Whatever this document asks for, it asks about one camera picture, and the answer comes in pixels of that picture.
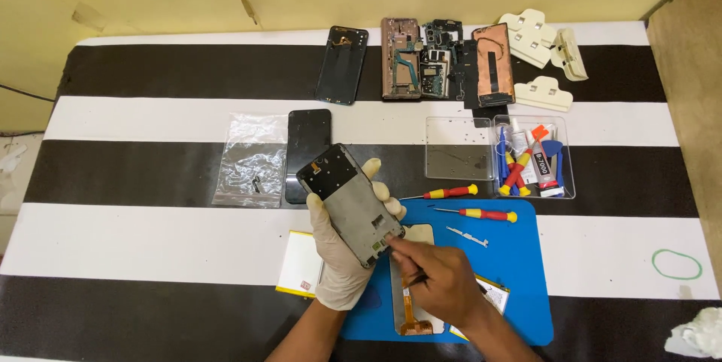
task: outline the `glue tube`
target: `glue tube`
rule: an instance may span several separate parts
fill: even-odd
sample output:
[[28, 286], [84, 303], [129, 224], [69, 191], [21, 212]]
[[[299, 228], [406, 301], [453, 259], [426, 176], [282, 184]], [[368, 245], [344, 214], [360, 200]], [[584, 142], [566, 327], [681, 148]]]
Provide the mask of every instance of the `glue tube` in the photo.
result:
[[[518, 160], [522, 153], [529, 147], [527, 141], [526, 141], [526, 134], [524, 133], [524, 130], [519, 127], [519, 122], [516, 120], [516, 118], [511, 118], [511, 141], [512, 141], [512, 151], [514, 152], [514, 157]], [[537, 174], [534, 173], [534, 169], [532, 168], [532, 165], [527, 165], [524, 170], [521, 171], [521, 178], [524, 181], [525, 184], [532, 184], [537, 182]]]
[[[526, 131], [526, 138], [534, 141], [534, 136], [531, 135], [531, 131]], [[546, 154], [544, 154], [540, 141], [531, 147], [531, 161], [534, 162], [534, 170], [537, 172], [540, 196], [551, 197], [555, 194], [564, 193], [564, 188], [559, 187], [557, 180], [552, 174], [552, 167], [549, 166], [549, 162], [546, 160]]]

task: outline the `black stripe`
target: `black stripe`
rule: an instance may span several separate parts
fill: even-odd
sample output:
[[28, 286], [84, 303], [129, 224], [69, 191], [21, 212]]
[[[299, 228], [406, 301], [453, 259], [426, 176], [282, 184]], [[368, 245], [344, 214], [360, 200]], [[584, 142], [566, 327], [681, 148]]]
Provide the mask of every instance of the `black stripe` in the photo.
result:
[[[555, 77], [574, 101], [666, 101], [649, 46], [588, 45], [580, 50], [589, 80], [571, 82], [551, 64], [539, 70], [513, 59], [514, 81]], [[324, 51], [323, 45], [76, 46], [58, 93], [312, 100]], [[367, 49], [356, 99], [381, 99], [380, 46]]]
[[[427, 179], [424, 145], [347, 147], [360, 163], [380, 158], [376, 179], [397, 197], [469, 184]], [[24, 200], [212, 207], [222, 151], [222, 143], [46, 140]], [[572, 146], [570, 154], [576, 198], [532, 200], [537, 214], [698, 217], [678, 147]], [[477, 198], [492, 197], [491, 183], [477, 184]]]
[[[310, 303], [271, 286], [0, 276], [0, 354], [263, 360]], [[720, 301], [550, 296], [546, 360], [682, 360], [669, 331]], [[339, 340], [331, 360], [479, 360], [470, 345]]]

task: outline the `blue silicone mat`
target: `blue silicone mat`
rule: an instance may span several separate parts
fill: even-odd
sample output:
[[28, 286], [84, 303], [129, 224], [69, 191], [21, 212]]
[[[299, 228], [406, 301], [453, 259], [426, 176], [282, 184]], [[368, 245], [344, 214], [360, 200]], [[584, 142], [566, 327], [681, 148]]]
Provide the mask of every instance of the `blue silicone mat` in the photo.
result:
[[[529, 345], [547, 345], [552, 341], [552, 315], [539, 246], [537, 213], [525, 200], [404, 200], [406, 226], [431, 224], [434, 242], [443, 247], [464, 250], [476, 274], [508, 287], [511, 292], [504, 317]], [[453, 212], [435, 211], [433, 207], [458, 210], [514, 211], [516, 223], [509, 221], [479, 220]], [[453, 231], [470, 233], [480, 241], [487, 239], [485, 248]], [[366, 292], [356, 307], [349, 312], [341, 330], [346, 339], [410, 342], [465, 342], [451, 334], [446, 324], [443, 334], [402, 337], [393, 329], [391, 308], [391, 277], [388, 257], [379, 259]]]

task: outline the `cable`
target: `cable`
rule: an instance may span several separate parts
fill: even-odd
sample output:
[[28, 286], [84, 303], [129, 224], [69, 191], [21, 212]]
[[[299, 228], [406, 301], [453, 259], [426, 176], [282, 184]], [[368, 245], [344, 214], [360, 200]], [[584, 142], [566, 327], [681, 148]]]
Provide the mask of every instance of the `cable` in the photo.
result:
[[32, 98], [37, 98], [37, 99], [39, 99], [39, 100], [50, 101], [51, 103], [55, 103], [55, 100], [53, 100], [53, 99], [51, 99], [51, 98], [42, 97], [41, 95], [36, 95], [36, 94], [30, 94], [29, 92], [25, 92], [25, 91], [22, 91], [22, 90], [17, 90], [16, 88], [12, 88], [12, 87], [9, 87], [9, 86], [6, 86], [6, 85], [0, 85], [0, 88], [4, 88], [4, 89], [10, 90], [10, 91], [18, 92], [18, 93], [20, 93], [20, 94], [22, 94], [22, 95], [26, 95], [26, 96], [32, 97]]
[[0, 132], [0, 138], [13, 138], [15, 136], [45, 134], [45, 131], [25, 131], [25, 132]]

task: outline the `plastic bag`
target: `plastic bag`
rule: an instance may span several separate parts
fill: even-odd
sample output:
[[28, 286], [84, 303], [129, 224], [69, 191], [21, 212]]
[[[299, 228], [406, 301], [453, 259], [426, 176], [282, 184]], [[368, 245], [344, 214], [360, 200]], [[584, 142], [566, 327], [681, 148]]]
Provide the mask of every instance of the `plastic bag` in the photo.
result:
[[278, 208], [287, 143], [286, 114], [231, 113], [212, 203]]

